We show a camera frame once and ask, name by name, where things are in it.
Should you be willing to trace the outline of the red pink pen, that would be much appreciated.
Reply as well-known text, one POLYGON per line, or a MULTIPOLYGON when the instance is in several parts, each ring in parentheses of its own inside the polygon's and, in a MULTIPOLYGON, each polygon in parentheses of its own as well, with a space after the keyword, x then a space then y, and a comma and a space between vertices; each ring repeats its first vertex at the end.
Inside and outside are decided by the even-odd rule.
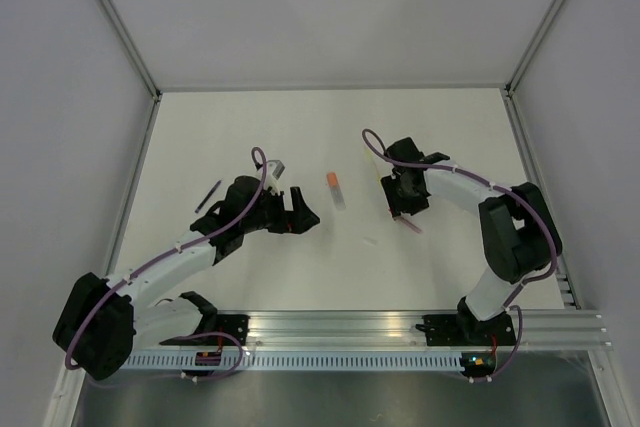
POLYGON ((422 229, 420 227, 418 227, 417 225, 415 225, 412 221, 410 221, 409 219, 405 218, 405 217, 401 217, 400 220, 408 227, 410 228, 413 232, 415 232, 416 234, 421 235, 423 233, 422 229))

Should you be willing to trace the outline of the orange highlighter pen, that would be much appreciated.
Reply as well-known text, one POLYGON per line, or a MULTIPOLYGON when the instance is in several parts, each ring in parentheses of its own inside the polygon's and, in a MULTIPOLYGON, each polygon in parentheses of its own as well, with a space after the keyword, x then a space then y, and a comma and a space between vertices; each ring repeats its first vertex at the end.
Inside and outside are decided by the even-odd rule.
POLYGON ((346 209, 346 203, 336 173, 328 172, 326 179, 334 206, 337 210, 344 211, 346 209))

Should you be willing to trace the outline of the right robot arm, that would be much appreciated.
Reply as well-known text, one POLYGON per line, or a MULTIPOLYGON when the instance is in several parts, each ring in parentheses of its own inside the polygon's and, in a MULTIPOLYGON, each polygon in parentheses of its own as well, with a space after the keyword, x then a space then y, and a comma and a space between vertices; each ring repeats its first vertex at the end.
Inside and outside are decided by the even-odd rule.
POLYGON ((431 197, 478 218, 487 267, 459 301, 455 329, 464 342, 481 342, 495 332, 498 318, 527 284, 554 273, 562 253, 539 187, 531 182, 495 185, 445 154, 424 154, 410 137, 385 147, 379 157, 392 165, 392 173, 380 183, 393 218, 425 211, 431 197))

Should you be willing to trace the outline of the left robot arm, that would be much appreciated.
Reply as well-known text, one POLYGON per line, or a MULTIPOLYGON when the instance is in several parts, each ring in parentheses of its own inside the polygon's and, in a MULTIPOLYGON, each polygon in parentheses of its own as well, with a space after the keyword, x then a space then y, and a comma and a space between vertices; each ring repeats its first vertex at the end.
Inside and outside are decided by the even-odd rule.
POLYGON ((155 344, 242 346, 200 294, 187 291, 168 302, 160 297, 221 263, 251 233, 301 235, 319 223, 300 188, 284 193, 256 177, 236 178, 175 247, 136 269, 104 278, 87 273, 75 282, 52 334, 66 368, 101 381, 134 350, 155 344))

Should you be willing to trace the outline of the yellow pen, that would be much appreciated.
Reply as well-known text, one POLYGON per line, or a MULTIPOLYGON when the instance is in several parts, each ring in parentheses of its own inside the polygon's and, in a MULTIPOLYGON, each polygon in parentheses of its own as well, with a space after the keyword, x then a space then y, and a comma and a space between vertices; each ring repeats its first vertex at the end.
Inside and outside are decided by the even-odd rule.
POLYGON ((380 170, 379 165, 376 161, 375 156, 373 155, 371 149, 366 145, 363 146, 364 155, 368 159, 368 163, 371 167, 372 173, 376 179, 376 184, 380 186, 380 181, 382 179, 383 172, 380 170))

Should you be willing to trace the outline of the purple ink refill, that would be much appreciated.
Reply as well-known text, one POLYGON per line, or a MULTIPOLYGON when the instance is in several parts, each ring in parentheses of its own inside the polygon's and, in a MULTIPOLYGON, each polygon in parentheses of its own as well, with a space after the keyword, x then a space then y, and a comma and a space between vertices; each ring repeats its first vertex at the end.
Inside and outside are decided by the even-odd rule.
POLYGON ((222 179, 219 179, 214 183, 214 185, 209 189, 204 198, 198 203, 197 207, 194 209, 194 213, 198 214, 205 207, 205 205, 209 202, 214 193, 218 190, 222 183, 222 179))

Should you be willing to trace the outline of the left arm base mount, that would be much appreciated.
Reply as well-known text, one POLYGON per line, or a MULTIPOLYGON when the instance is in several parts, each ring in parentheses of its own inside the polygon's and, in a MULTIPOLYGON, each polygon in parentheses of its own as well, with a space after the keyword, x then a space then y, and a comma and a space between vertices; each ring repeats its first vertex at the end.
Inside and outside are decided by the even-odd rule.
POLYGON ((216 336, 214 343, 222 349, 226 346, 234 346, 231 340, 233 337, 241 346, 246 345, 246 339, 249 333, 250 316, 246 314, 219 314, 214 326, 214 331, 227 334, 225 336, 216 336))

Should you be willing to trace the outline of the right frame post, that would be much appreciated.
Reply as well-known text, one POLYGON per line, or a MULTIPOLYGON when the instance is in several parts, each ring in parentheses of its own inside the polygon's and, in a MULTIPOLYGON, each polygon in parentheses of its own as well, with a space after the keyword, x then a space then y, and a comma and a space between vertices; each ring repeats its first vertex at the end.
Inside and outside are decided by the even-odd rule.
POLYGON ((517 62, 512 75, 504 85, 503 93, 507 98, 512 98, 516 89, 522 83, 525 74, 529 70, 535 56, 552 30, 558 16, 561 14, 567 2, 568 0, 551 0, 543 17, 537 25, 533 36, 517 62))

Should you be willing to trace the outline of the frame post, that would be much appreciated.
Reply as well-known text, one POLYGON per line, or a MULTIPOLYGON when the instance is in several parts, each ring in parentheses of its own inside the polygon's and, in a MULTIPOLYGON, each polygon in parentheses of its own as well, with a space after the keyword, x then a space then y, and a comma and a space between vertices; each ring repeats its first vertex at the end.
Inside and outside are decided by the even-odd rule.
POLYGON ((161 97, 161 90, 153 79, 142 55, 137 48, 128 28, 126 27, 116 4, 113 0, 96 0, 99 9, 105 16, 107 23, 115 34, 125 56, 130 62, 135 74, 147 93, 157 102, 161 97))
POLYGON ((525 74, 529 70, 535 56, 552 30, 558 16, 561 14, 567 2, 568 0, 551 0, 543 17, 537 25, 533 36, 517 62, 512 75, 504 85, 503 93, 507 98, 512 98, 516 89, 522 83, 525 74))

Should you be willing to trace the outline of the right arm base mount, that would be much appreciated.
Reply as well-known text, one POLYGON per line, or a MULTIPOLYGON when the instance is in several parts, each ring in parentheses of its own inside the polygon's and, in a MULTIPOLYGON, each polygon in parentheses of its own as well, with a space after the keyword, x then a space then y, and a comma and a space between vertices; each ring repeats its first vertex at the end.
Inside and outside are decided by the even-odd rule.
POLYGON ((477 321, 458 314, 429 314, 415 328, 430 347, 514 346, 516 332, 511 317, 502 313, 488 321, 477 321))

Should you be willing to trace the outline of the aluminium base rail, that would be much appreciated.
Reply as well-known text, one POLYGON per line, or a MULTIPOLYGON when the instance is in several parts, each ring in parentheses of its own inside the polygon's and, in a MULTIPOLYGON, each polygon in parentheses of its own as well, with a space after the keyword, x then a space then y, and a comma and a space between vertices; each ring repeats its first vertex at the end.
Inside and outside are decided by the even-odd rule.
MULTIPOLYGON (((436 346, 416 326, 414 311, 248 311, 246 345, 271 351, 482 351, 461 343, 436 346)), ((596 311, 525 310, 510 314, 522 351, 607 351, 608 329, 596 311)))

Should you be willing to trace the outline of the left frame post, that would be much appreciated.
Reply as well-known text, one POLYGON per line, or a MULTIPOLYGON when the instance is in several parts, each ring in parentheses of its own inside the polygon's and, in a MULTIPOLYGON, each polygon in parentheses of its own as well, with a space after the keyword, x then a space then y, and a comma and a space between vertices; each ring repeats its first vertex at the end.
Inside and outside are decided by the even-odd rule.
POLYGON ((126 27, 116 4, 113 0, 96 0, 99 9, 105 16, 107 23, 115 34, 125 56, 130 62, 135 74, 147 93, 157 102, 161 97, 161 90, 153 79, 142 55, 137 48, 128 28, 126 27))

